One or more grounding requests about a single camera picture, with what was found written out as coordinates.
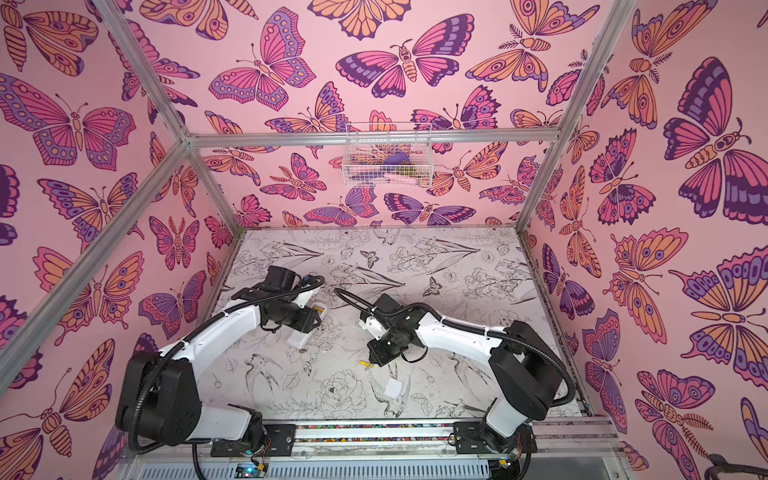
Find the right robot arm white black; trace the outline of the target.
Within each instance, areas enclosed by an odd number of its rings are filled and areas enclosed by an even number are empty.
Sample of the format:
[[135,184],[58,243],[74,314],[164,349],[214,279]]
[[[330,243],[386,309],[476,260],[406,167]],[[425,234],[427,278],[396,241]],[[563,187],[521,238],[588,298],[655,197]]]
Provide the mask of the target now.
[[551,408],[574,400],[577,387],[564,362],[527,323],[491,327],[458,320],[417,302],[401,305],[388,295],[374,303],[336,288],[334,294],[360,312],[360,326],[371,334],[369,362],[385,366],[396,359],[418,363],[407,352],[446,351],[483,367],[500,393],[474,435],[493,453],[508,453],[528,443],[524,426],[546,419]]

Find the white remote control with display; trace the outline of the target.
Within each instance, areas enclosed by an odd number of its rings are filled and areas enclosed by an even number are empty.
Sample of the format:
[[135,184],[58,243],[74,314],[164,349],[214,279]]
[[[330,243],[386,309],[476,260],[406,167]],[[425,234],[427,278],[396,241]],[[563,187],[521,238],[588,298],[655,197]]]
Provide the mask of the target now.
[[311,333],[322,325],[326,310],[327,306],[319,302],[303,307],[296,320],[289,325],[293,332],[287,344],[296,349],[303,348]]

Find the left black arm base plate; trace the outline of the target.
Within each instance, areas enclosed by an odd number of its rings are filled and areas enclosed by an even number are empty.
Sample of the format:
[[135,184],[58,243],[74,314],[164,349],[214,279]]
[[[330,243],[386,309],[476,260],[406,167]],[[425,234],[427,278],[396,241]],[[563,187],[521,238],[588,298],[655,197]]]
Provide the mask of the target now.
[[253,439],[215,440],[210,450],[213,458],[224,457],[289,457],[296,443],[297,425],[291,423],[266,424]]

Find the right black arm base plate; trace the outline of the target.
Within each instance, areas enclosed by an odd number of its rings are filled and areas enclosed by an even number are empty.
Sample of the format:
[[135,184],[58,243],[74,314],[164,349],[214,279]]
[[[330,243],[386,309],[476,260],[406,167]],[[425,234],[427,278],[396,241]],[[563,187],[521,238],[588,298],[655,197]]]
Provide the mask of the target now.
[[494,454],[505,457],[538,452],[533,429],[522,424],[509,437],[492,430],[485,421],[474,419],[454,422],[449,444],[458,454]]

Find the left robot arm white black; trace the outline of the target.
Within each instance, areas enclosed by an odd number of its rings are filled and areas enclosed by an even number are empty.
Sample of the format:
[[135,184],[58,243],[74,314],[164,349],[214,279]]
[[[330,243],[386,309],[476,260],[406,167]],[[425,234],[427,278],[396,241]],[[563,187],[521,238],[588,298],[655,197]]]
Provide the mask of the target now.
[[115,427],[127,436],[130,451],[148,454],[165,446],[211,441],[241,443],[252,451],[265,441],[262,414],[250,407],[203,403],[198,384],[226,350],[254,331],[283,327],[308,334],[321,323],[311,307],[325,283],[321,275],[299,276],[271,266],[263,281],[234,293],[227,306],[174,344],[129,360]]

